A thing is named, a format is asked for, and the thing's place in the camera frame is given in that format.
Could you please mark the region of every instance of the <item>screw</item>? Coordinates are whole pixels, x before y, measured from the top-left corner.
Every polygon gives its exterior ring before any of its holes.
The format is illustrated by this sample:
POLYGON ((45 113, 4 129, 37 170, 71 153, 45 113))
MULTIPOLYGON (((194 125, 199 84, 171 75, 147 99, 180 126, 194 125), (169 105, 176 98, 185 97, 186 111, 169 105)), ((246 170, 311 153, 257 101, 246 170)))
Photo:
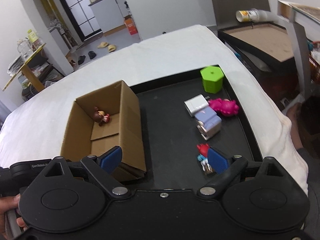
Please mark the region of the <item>screw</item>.
POLYGON ((213 187, 203 187, 200 189, 202 195, 213 195, 216 193, 216 190, 213 187))
POLYGON ((169 194, 168 194, 168 193, 163 192, 163 193, 160 193, 160 197, 169 197, 169 194))
POLYGON ((126 187, 115 187, 112 190, 112 193, 115 195, 124 195, 128 192, 128 189, 126 187))

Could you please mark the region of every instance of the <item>human hand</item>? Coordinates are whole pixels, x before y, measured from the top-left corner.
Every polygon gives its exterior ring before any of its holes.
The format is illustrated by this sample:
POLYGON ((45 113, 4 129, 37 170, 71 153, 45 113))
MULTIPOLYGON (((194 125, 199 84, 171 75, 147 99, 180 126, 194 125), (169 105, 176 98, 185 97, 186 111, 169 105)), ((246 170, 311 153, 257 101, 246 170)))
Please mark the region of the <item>human hand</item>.
MULTIPOLYGON (((20 194, 16 195, 15 197, 1 197, 0 198, 0 234, 7 239, 7 235, 5 232, 5 218, 4 213, 11 209, 15 209, 18 207, 20 200, 20 194)), ((17 219, 17 224, 19 227, 26 229, 26 225, 22 218, 17 219)))

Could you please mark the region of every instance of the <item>black shoe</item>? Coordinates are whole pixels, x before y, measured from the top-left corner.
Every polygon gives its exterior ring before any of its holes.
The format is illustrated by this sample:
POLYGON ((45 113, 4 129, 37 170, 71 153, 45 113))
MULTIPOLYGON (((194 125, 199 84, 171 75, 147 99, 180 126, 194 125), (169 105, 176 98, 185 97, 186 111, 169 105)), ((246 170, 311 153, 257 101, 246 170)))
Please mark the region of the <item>black shoe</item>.
POLYGON ((79 56, 78 65, 81 65, 84 62, 85 55, 79 56))
POLYGON ((88 55, 89 55, 89 58, 90 58, 90 59, 93 59, 93 58, 96 57, 97 54, 95 54, 94 51, 90 50, 90 51, 88 52, 88 55))

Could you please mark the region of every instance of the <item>white sheet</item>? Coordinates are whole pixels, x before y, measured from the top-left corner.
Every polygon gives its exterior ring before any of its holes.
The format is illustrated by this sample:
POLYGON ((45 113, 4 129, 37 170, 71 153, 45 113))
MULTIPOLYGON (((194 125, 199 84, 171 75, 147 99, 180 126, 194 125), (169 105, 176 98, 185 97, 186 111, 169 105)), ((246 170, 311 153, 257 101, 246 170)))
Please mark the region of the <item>white sheet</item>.
POLYGON ((0 165, 59 155, 72 103, 81 95, 120 79, 132 86, 212 64, 220 65, 233 87, 263 157, 274 156, 307 194, 308 166, 293 147, 290 120, 236 56, 200 25, 99 58, 24 103, 0 132, 0 165))

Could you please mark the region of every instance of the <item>magenta rubber toy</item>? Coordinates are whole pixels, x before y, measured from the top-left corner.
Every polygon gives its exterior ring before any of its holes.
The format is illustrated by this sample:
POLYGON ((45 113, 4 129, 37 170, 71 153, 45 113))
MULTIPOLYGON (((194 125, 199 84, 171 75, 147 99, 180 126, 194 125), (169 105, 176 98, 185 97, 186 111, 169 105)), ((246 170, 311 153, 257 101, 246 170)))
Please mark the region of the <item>magenta rubber toy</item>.
POLYGON ((217 98, 215 100, 208 101, 209 106, 216 112, 220 112, 224 116, 233 116, 238 114, 239 106, 237 106, 236 101, 229 101, 228 99, 222 100, 217 98))

